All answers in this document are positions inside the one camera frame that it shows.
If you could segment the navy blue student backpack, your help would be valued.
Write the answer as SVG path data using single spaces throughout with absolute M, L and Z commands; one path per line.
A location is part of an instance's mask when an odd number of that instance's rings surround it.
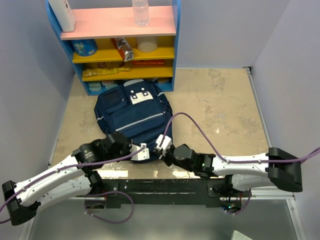
M 156 140 L 165 132 L 173 110 L 156 84 L 133 79 L 99 94 L 94 114 L 104 134 L 120 132 L 135 144 L 146 144 L 150 158 L 142 162 L 148 163 L 158 159 Z

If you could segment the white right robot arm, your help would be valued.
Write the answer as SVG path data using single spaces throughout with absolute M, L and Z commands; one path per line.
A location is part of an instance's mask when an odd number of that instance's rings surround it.
M 159 143 L 154 152 L 167 166 L 175 165 L 202 179 L 224 177 L 224 183 L 216 190 L 230 197 L 267 186 L 293 193 L 303 190 L 301 164 L 291 163 L 290 154 L 276 147 L 257 155 L 219 156 L 197 153 L 186 144 L 175 147 Z

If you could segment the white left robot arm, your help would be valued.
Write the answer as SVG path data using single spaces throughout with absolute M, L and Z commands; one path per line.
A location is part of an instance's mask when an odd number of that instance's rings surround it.
M 8 221 L 18 226 L 45 207 L 65 199 L 99 196 L 106 188 L 97 169 L 131 159 L 131 148 L 132 141 L 119 132 L 82 144 L 60 163 L 30 179 L 3 183 L 5 202 L 0 208 L 6 208 Z

